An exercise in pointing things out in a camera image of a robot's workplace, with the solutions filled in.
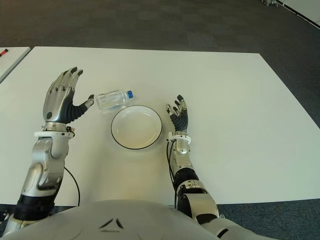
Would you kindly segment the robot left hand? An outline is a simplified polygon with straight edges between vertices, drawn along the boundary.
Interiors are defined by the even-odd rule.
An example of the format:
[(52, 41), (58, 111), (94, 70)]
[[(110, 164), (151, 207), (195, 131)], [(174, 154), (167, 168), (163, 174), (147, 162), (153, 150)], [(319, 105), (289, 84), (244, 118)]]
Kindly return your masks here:
[(43, 105), (43, 118), (47, 123), (69, 124), (80, 118), (95, 102), (91, 94), (80, 105), (74, 105), (74, 95), (82, 69), (70, 68), (62, 72), (50, 85)]

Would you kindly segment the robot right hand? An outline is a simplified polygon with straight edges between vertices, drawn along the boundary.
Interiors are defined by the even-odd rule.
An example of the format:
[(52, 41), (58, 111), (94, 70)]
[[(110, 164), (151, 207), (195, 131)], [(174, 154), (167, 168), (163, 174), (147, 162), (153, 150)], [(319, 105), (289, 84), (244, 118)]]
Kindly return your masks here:
[(174, 126), (176, 132), (187, 132), (189, 125), (188, 108), (182, 95), (177, 96), (174, 101), (175, 106), (166, 105), (166, 112)]

